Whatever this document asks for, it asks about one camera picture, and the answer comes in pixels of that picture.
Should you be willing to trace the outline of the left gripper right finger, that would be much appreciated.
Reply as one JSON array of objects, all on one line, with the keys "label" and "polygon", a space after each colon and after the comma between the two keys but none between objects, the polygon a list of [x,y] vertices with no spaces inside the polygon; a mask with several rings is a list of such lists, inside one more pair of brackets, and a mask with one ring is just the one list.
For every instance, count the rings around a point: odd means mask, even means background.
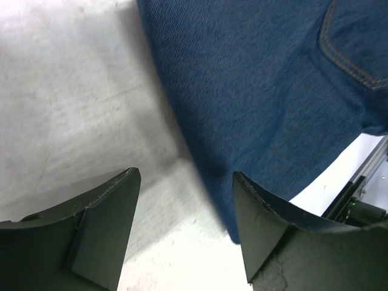
[{"label": "left gripper right finger", "polygon": [[316,216],[241,172],[233,175],[233,195],[255,290],[387,289],[387,221],[357,227]]}]

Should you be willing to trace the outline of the dark blue denim trousers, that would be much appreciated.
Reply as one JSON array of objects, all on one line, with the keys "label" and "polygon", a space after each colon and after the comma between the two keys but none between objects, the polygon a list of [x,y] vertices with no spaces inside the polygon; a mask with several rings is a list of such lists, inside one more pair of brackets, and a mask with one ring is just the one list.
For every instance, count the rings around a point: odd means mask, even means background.
[{"label": "dark blue denim trousers", "polygon": [[386,1],[139,1],[156,71],[239,243],[232,174],[290,200],[387,134]]}]

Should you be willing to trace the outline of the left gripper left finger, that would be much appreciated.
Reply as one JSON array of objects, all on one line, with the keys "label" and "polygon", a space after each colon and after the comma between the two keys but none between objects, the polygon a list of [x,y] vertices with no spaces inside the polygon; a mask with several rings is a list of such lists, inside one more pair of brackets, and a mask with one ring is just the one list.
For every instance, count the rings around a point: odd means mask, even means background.
[{"label": "left gripper left finger", "polygon": [[2,290],[116,290],[139,197],[129,168],[57,206],[1,223]]}]

